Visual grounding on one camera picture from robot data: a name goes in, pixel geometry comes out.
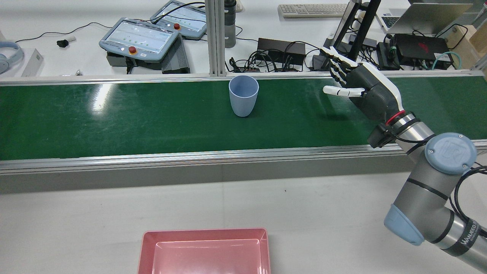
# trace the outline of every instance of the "water bottle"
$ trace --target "water bottle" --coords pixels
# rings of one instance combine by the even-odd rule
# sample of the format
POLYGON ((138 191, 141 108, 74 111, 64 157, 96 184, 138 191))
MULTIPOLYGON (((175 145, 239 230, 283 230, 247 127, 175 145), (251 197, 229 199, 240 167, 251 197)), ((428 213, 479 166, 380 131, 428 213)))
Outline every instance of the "water bottle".
POLYGON ((235 10, 237 0, 225 0, 225 48, 235 46, 235 10))

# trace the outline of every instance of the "black pole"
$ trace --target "black pole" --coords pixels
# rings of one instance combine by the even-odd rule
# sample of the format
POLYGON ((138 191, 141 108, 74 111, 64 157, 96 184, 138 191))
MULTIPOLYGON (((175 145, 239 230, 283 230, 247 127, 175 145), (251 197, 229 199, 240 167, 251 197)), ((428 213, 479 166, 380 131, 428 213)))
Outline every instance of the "black pole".
POLYGON ((352 44, 352 48, 350 52, 347 54, 347 57, 352 60, 357 60, 358 53, 362 49, 362 45, 364 43, 365 37, 369 32, 370 25, 374 21, 375 14, 377 9, 379 8, 380 0, 370 0, 369 6, 365 11, 364 19, 360 24, 360 28, 358 29, 357 37, 355 37, 355 41, 352 44))

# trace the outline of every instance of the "red ring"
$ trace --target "red ring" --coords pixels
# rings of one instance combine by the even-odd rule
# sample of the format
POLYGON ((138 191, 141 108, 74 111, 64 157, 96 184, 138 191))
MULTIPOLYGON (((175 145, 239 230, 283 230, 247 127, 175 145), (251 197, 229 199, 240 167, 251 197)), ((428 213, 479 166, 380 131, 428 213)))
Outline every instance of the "red ring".
POLYGON ((396 118, 397 116, 399 116, 399 115, 401 115, 401 114, 404 114, 404 113, 406 113, 406 111, 405 111, 405 110, 401 110, 400 112, 398 112, 398 113, 394 114, 394 116, 392 116, 391 118, 389 118, 389 120, 387 120, 387 122, 386 122, 386 126, 388 126, 388 125, 389 125, 389 123, 390 123, 390 122, 391 122, 391 121, 392 121, 394 118, 396 118))

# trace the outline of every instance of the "teal cable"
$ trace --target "teal cable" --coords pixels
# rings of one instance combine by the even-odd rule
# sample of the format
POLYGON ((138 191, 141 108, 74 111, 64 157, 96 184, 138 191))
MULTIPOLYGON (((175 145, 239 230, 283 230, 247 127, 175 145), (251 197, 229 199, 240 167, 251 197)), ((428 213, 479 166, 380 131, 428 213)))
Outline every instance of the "teal cable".
POLYGON ((461 69, 462 68, 462 58, 460 57, 460 55, 458 55, 458 53, 453 52, 453 51, 447 51, 447 52, 444 52, 444 53, 440 54, 440 56, 438 56, 436 58, 436 60, 433 62, 433 66, 431 66, 431 70, 434 69, 434 67, 436 66, 436 62, 438 62, 438 60, 441 57, 443 57, 443 55, 445 55, 445 54, 453 54, 453 55, 457 56, 458 57, 458 68, 457 69, 461 69))

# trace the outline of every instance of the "keyboard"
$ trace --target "keyboard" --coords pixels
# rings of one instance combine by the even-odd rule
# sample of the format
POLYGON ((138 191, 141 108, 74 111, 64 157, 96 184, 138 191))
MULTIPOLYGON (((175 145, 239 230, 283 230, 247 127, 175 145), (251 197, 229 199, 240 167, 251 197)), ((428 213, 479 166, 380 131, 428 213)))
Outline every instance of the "keyboard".
POLYGON ((382 17, 382 20, 384 20, 384 23, 386 23, 386 26, 388 28, 392 27, 396 22, 397 20, 399 20, 400 17, 390 17, 390 16, 387 16, 387 17, 382 17))
POLYGON ((282 4, 279 14, 284 18, 342 17, 348 4, 282 4))

